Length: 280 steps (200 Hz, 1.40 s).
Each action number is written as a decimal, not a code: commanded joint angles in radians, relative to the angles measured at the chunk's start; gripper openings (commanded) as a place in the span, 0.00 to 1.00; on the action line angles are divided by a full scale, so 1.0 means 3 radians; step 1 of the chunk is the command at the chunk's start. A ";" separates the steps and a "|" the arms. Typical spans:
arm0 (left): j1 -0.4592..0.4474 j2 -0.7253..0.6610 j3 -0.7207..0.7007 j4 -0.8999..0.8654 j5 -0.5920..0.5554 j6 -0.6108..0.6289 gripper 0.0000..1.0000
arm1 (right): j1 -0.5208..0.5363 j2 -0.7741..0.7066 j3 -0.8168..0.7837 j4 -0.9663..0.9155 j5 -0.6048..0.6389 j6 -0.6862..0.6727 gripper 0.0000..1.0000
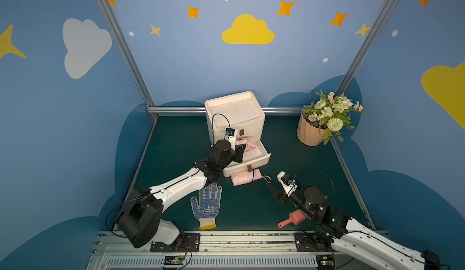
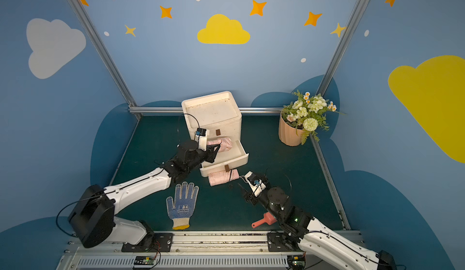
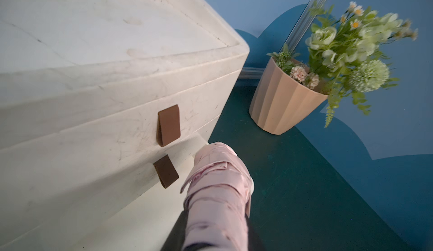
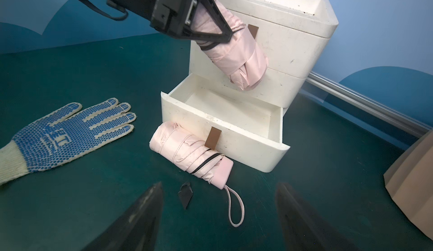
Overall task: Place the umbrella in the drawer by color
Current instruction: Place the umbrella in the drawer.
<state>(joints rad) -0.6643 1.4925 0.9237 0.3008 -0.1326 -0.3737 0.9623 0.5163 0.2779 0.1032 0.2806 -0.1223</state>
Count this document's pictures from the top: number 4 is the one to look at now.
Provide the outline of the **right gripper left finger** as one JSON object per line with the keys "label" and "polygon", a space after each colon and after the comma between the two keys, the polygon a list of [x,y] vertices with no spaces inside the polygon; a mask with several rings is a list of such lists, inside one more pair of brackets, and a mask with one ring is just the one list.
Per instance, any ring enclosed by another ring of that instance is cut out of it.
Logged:
{"label": "right gripper left finger", "polygon": [[148,188],[85,251],[153,251],[164,206],[160,182]]}

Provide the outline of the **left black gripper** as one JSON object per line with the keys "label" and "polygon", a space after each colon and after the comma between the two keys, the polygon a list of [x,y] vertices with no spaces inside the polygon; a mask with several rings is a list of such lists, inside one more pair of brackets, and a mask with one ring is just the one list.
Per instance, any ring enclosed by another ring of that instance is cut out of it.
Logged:
{"label": "left black gripper", "polygon": [[[124,21],[129,12],[133,12],[151,23],[155,30],[177,39],[198,40],[211,43],[227,43],[233,31],[225,20],[215,0],[107,0],[107,5],[122,13],[115,17],[99,9],[89,0],[78,0],[92,11],[114,21]],[[198,7],[203,6],[219,29],[219,33],[210,30],[198,31],[192,28],[198,21]]]}

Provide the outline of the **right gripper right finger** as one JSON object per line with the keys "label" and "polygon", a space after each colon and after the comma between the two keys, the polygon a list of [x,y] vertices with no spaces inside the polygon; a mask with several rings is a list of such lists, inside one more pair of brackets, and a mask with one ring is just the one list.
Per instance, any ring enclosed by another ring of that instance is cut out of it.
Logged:
{"label": "right gripper right finger", "polygon": [[290,184],[277,184],[275,204],[287,251],[358,250],[325,222]]}

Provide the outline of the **pink umbrella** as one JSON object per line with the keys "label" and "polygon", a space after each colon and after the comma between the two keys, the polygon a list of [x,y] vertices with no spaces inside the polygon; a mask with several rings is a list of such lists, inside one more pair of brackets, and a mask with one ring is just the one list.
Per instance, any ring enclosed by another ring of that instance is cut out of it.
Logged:
{"label": "pink umbrella", "polygon": [[228,43],[196,41],[212,63],[227,75],[231,83],[243,91],[254,89],[268,67],[268,58],[261,50],[247,25],[219,1],[214,0],[233,36]]}
{"label": "pink umbrella", "polygon": [[[240,195],[227,186],[233,167],[232,160],[172,121],[164,122],[157,128],[150,140],[150,149],[165,157],[180,170],[225,190],[228,195],[229,222],[233,227],[242,225],[245,218],[244,203]],[[240,205],[241,218],[238,223],[234,223],[231,217],[232,194]]]}

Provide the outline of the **white three-drawer cabinet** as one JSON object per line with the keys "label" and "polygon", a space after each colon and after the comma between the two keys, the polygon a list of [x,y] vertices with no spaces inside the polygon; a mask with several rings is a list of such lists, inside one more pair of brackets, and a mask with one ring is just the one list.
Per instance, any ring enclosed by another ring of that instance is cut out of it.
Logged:
{"label": "white three-drawer cabinet", "polygon": [[261,82],[243,91],[191,44],[189,74],[161,93],[162,120],[201,139],[212,128],[216,150],[261,172],[271,172],[289,146],[283,117],[338,27],[329,0],[219,0],[248,25],[269,60]]}

